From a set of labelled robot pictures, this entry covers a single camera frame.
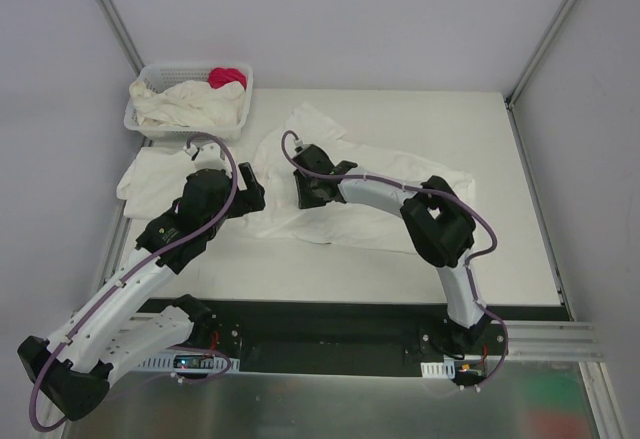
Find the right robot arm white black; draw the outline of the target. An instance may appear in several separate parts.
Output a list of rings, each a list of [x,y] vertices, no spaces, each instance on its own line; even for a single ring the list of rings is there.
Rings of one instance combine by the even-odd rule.
[[[299,208],[362,205],[401,219],[418,255],[437,270],[452,346],[469,354],[484,344],[490,318],[470,267],[476,223],[446,180],[432,176],[419,185],[401,185],[354,162],[335,164],[319,146],[301,142],[291,162]]]

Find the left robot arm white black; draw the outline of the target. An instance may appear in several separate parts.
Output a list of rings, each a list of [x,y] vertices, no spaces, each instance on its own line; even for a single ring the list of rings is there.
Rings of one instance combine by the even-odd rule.
[[[120,378],[163,349],[216,352],[221,326],[189,294],[143,325],[122,328],[154,292],[206,250],[226,220],[263,210],[264,196],[249,163],[232,172],[200,169],[190,174],[181,197],[147,224],[121,270],[55,332],[46,338],[29,336],[18,347],[34,384],[30,419],[37,419],[40,394],[67,420],[87,416]]]

